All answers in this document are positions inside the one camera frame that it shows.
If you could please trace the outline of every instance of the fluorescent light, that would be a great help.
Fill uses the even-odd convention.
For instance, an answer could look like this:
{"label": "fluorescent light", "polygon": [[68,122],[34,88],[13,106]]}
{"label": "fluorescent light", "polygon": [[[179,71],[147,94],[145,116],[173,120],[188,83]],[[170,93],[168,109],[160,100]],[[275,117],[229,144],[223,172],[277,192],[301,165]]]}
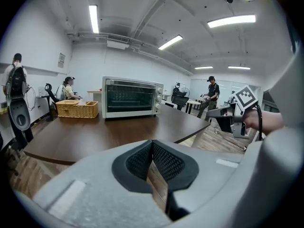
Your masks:
{"label": "fluorescent light", "polygon": [[178,35],[177,37],[173,38],[172,40],[169,40],[166,44],[162,45],[159,50],[164,50],[165,48],[167,48],[168,46],[171,46],[172,44],[174,44],[175,42],[181,40],[182,37],[180,35]]}
{"label": "fluorescent light", "polygon": [[228,66],[228,68],[234,68],[234,69],[247,69],[247,70],[250,70],[249,67],[246,67],[246,66]]}
{"label": "fluorescent light", "polygon": [[97,5],[90,5],[89,10],[90,10],[90,17],[91,17],[91,24],[92,24],[93,32],[99,33],[98,22],[97,22]]}
{"label": "fluorescent light", "polygon": [[208,22],[210,28],[214,28],[222,25],[231,25],[238,23],[254,23],[256,21],[255,15],[242,15],[242,16],[233,16],[224,19],[217,19],[211,22]]}
{"label": "fluorescent light", "polygon": [[195,69],[206,69],[206,68],[213,68],[213,66],[199,66],[199,67],[195,67]]}

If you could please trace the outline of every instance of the black cap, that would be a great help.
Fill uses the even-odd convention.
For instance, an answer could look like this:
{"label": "black cap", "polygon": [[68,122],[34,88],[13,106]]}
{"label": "black cap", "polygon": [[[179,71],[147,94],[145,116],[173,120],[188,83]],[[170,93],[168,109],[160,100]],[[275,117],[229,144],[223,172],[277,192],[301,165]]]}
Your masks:
{"label": "black cap", "polygon": [[14,61],[20,61],[21,62],[21,60],[22,60],[22,56],[21,56],[21,54],[20,53],[16,53],[15,55],[14,55]]}
{"label": "black cap", "polygon": [[207,80],[207,82],[210,82],[210,80],[213,80],[214,76],[209,76],[209,79]]}
{"label": "black cap", "polygon": [[73,79],[75,79],[75,78],[74,77],[66,77],[65,82],[67,83],[69,80],[73,80]]}

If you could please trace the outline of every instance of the wicker basket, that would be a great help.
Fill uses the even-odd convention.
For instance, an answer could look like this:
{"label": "wicker basket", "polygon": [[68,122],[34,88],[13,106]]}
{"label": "wicker basket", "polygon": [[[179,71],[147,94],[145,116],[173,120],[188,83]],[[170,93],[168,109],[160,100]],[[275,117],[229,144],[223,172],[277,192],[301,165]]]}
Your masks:
{"label": "wicker basket", "polygon": [[87,101],[86,105],[78,105],[79,101],[64,100],[56,103],[59,117],[95,118],[98,115],[98,102]]}

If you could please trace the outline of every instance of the oven door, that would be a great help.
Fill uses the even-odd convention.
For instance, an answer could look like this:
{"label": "oven door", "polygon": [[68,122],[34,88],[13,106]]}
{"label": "oven door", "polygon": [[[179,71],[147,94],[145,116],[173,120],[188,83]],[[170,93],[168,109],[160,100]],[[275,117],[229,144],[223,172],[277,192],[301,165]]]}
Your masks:
{"label": "oven door", "polygon": [[106,80],[106,116],[124,117],[153,113],[156,85]]}

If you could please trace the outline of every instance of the toaster oven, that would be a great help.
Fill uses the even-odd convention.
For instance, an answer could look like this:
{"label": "toaster oven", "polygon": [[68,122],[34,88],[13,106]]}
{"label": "toaster oven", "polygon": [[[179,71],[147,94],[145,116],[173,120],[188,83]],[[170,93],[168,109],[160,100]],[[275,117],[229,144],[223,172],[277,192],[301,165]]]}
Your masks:
{"label": "toaster oven", "polygon": [[156,115],[161,112],[163,84],[103,77],[103,118]]}

